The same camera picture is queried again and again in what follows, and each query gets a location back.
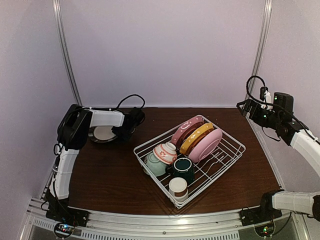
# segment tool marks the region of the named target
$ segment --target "white wire dish rack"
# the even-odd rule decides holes
[[[198,115],[204,119],[204,123],[212,123],[214,129],[219,127],[202,115]],[[195,180],[188,185],[188,199],[179,202],[169,193],[169,182],[173,178],[170,174],[164,174],[156,177],[147,167],[144,162],[145,157],[152,152],[153,148],[158,144],[166,143],[171,140],[171,137],[176,130],[181,126],[178,125],[169,131],[137,146],[133,152],[136,155],[141,166],[147,171],[154,182],[160,187],[164,194],[173,202],[177,209],[181,209],[200,195],[206,188],[213,184],[219,177],[222,176],[241,156],[246,147],[231,135],[223,131],[222,140],[214,151],[205,159],[194,164]],[[186,157],[177,149],[178,159]]]

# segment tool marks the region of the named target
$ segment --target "white wall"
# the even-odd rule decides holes
[[[265,1],[68,0],[66,40],[84,105],[132,93],[147,106],[235,107],[252,72]],[[139,104],[128,100],[124,105]]]
[[[294,115],[320,137],[320,2],[277,0],[259,75],[272,92],[294,96]],[[320,191],[320,178],[304,158],[284,142],[264,137],[289,191]],[[320,236],[320,224],[309,225]]]
[[[57,126],[74,99],[52,1],[1,1],[0,16],[0,232],[13,240],[43,190]]]

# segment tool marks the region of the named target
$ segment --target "vertical metal post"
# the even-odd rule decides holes
[[[263,58],[262,56],[263,56],[263,52],[266,46],[266,41],[269,33],[271,13],[272,13],[272,0],[265,0],[260,39],[259,39],[258,48],[256,51],[255,61],[254,61],[251,75],[257,75],[260,69],[261,61]],[[253,79],[249,85],[250,93],[252,93],[255,87],[255,82],[256,82],[256,79]]]
[[[53,3],[55,22],[58,30],[59,41],[60,41],[62,55],[63,55],[63,61],[64,61],[65,69],[69,78],[69,82],[71,85],[73,97],[76,103],[82,106],[80,94],[75,81],[75,76],[72,70],[69,52],[67,48],[67,41],[66,41],[66,36],[64,31],[63,19],[61,15],[60,0],[52,0],[52,3]]]

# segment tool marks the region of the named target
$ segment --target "wooden table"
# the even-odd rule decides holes
[[[95,211],[170,215],[212,213],[253,207],[263,193],[279,189],[270,164],[247,120],[233,108],[145,108],[146,119],[127,143],[88,140],[70,181],[71,207]],[[243,156],[181,210],[147,176],[133,149],[201,114],[245,145]]]

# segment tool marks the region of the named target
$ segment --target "cup rim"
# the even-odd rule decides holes
[[[178,168],[176,167],[176,163],[177,163],[178,161],[182,160],[182,159],[183,159],[183,160],[188,160],[188,161],[190,162],[190,166],[189,166],[187,169],[180,170],[180,169],[178,169]],[[187,172],[187,171],[192,167],[192,163],[193,163],[193,162],[192,162],[189,158],[187,158],[187,157],[181,157],[181,158],[177,159],[176,161],[174,161],[173,167],[174,167],[177,171],[184,173],[184,172]]]

